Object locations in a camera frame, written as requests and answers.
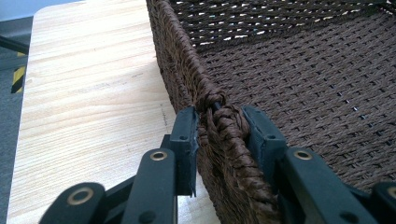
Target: wood grain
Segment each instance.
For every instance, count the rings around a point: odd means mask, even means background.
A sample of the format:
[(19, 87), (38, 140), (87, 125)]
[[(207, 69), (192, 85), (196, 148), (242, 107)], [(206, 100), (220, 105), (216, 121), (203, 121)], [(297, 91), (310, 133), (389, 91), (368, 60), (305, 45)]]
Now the wood grain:
[[(65, 189), (135, 175), (172, 131), (144, 0), (87, 1), (34, 19), (7, 223), (37, 223)], [(179, 223), (219, 223), (201, 177)]]

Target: table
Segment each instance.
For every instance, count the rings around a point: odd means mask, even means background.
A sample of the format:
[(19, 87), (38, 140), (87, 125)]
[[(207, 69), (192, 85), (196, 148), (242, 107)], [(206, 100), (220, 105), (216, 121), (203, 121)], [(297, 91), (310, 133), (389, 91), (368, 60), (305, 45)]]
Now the table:
[[(144, 0), (86, 1), (35, 14), (7, 223), (37, 223), (65, 189), (135, 175), (172, 131)], [(179, 223), (219, 223), (201, 177)]]

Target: brown wicker basket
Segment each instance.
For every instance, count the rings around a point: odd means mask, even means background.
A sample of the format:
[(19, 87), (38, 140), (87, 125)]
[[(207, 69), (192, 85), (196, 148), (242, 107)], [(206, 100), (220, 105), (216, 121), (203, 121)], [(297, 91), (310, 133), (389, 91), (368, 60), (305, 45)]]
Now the brown wicker basket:
[(221, 222), (281, 222), (241, 105), (358, 189), (395, 181), (394, 0), (148, 0), (148, 13), (176, 112), (200, 113), (198, 169)]

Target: woven basket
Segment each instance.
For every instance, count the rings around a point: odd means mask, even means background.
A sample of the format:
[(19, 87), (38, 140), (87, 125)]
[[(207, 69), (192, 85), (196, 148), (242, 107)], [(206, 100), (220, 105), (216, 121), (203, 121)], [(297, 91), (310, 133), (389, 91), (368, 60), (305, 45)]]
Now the woven basket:
[(349, 185), (395, 181), (395, 1), (148, 0), (148, 13), (176, 112), (200, 113), (198, 170), (222, 223), (281, 222), (241, 105)]

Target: floor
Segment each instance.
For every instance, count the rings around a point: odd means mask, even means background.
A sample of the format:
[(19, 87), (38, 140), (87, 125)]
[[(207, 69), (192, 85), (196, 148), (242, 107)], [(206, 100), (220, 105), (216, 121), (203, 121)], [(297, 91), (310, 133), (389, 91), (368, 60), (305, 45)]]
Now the floor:
[[(0, 35), (30, 43), (32, 18), (0, 22)], [(0, 48), (0, 64), (17, 58), (17, 52)], [(0, 69), (0, 224), (6, 223), (9, 191), (21, 118), (23, 91), (11, 93), (14, 69)]]

